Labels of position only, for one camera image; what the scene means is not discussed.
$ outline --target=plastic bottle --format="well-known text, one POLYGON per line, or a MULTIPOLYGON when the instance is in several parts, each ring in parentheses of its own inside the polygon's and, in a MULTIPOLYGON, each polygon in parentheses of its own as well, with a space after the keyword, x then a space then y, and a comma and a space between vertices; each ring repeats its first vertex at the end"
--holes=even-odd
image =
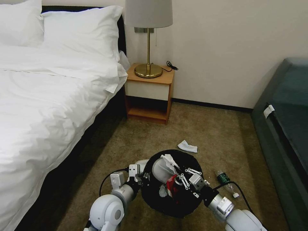
MULTIPOLYGON (((224 184, 230 181, 230 178, 227 176, 226 173, 224 173, 223 171, 217 171, 216 172, 216 176, 217 176, 217 180, 219 181, 219 183, 224 184)), ((239 197, 240 195, 235 192, 234 187, 232 186, 232 184, 227 184, 224 186, 224 188, 232 194, 232 196, 234 198, 239 197)))

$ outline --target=nightstand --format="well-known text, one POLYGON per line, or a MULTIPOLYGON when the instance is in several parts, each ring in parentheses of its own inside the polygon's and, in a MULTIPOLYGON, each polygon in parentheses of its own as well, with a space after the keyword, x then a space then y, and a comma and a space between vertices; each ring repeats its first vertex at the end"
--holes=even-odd
POLYGON ((171 109, 174 70, 159 77, 146 79, 135 75, 133 64, 127 71, 125 104, 127 118, 146 119, 167 124, 171 109))

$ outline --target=baseboard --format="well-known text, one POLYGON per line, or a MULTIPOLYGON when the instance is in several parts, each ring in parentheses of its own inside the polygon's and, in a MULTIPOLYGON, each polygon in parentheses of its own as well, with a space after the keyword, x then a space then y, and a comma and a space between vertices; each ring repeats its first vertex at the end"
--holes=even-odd
POLYGON ((220 109, 232 110, 232 111, 240 111, 240 112, 247 112, 247 113, 252 112, 252 108, 236 107, 236 106, 229 106, 229 105, 223 105, 223 104, 205 103, 205 102, 186 100, 186 99, 172 98, 172 102, 193 104, 193 105, 198 105, 198 106, 203 106, 203 107, 214 107, 214 108, 220 108, 220 109))

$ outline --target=table lamp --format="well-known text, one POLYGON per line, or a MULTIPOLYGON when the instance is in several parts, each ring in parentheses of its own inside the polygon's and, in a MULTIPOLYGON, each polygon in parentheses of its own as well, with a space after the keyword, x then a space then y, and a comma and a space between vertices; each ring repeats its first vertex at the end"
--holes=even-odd
POLYGON ((162 68, 150 63, 150 28, 172 25, 172 0, 126 0, 124 16, 125 25, 148 29, 148 61, 136 66, 135 74, 143 78, 160 76, 162 68))

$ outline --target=black cable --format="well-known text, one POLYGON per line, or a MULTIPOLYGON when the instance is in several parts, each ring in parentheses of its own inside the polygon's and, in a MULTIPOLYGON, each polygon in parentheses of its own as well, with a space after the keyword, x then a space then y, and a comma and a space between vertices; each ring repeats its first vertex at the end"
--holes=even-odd
POLYGON ((99 196, 102 195, 102 194, 101 194, 101 191, 102 191, 102 187, 103 187, 103 184, 104 184, 105 180, 106 180, 111 174, 113 174, 114 172, 121 172, 121 171, 126 171, 126 172, 128 172, 128 167, 115 170, 115 171, 109 173, 109 174, 103 179, 103 181, 102 181, 102 183, 100 184, 100 187, 99 187, 99 193, 98 193, 99 196))
POLYGON ((172 70, 175 70, 175 71, 178 70, 178 68, 177 68, 176 66, 173 66, 172 63, 171 63, 170 61, 167 61, 167 66, 170 67, 171 70, 168 71, 168 70, 166 70, 165 68, 162 68, 162 69, 164 69, 164 70, 167 71, 167 72, 170 72, 170 71, 172 71, 172 70))
POLYGON ((249 203, 248 203, 248 201, 247 201, 247 199, 246 199, 246 197, 245 197, 245 195, 244 195, 242 189, 241 189, 240 186, 239 186, 237 183, 235 183, 234 181, 228 181, 228 182, 226 182, 226 183, 223 183, 223 184, 217 186, 216 188, 214 188, 214 190, 220 189, 221 187, 223 187, 223 186, 225 186, 225 185, 228 185, 228 184, 234 184, 234 185, 239 189, 239 191, 241 192, 242 197, 244 198, 244 201, 245 201, 245 203, 246 203, 246 205, 247 205, 249 211, 254 215, 254 212, 252 211, 252 209, 251 209, 251 207, 250 207, 250 205, 249 205, 249 203))

